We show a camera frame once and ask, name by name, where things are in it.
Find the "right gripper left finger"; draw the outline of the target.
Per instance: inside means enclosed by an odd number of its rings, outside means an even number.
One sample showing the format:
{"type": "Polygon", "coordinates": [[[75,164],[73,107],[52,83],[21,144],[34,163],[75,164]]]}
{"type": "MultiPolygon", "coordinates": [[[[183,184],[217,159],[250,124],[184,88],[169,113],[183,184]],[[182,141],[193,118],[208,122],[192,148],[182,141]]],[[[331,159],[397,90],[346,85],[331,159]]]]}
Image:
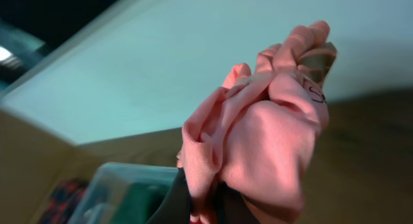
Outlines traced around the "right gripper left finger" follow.
{"type": "Polygon", "coordinates": [[[185,172],[179,168],[164,200],[146,224],[189,224],[190,210],[191,198],[185,172]]]}

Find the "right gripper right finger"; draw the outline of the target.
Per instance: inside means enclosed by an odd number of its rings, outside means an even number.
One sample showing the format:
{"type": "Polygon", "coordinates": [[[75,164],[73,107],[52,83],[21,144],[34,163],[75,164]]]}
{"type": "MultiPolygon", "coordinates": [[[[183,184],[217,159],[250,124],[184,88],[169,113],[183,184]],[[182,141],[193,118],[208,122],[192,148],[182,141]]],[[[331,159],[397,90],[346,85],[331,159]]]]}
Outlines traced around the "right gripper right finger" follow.
{"type": "Polygon", "coordinates": [[[313,82],[323,85],[337,56],[337,50],[331,43],[325,43],[309,50],[298,61],[299,70],[313,82]]]}

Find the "dark green garment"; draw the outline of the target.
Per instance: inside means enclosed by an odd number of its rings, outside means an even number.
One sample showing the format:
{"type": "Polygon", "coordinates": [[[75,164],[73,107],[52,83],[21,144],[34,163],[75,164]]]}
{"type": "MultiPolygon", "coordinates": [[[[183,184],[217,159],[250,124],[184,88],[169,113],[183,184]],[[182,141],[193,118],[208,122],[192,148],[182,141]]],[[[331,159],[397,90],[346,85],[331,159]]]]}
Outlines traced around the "dark green garment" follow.
{"type": "Polygon", "coordinates": [[[112,216],[110,224],[145,224],[163,202],[169,186],[134,183],[112,216]]]}

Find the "pink garment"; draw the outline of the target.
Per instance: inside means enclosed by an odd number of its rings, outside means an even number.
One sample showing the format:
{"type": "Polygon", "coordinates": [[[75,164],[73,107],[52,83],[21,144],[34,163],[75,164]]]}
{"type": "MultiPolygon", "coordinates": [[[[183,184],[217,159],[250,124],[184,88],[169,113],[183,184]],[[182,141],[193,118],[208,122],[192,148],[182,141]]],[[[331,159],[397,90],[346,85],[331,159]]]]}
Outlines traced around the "pink garment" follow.
{"type": "Polygon", "coordinates": [[[260,223],[297,220],[301,180],[328,124],[328,68],[303,59],[327,50],[329,32],[324,21],[295,27],[258,54],[255,69],[234,66],[185,121],[177,165],[192,199],[191,223],[217,222],[212,197],[220,183],[238,191],[260,223]]]}

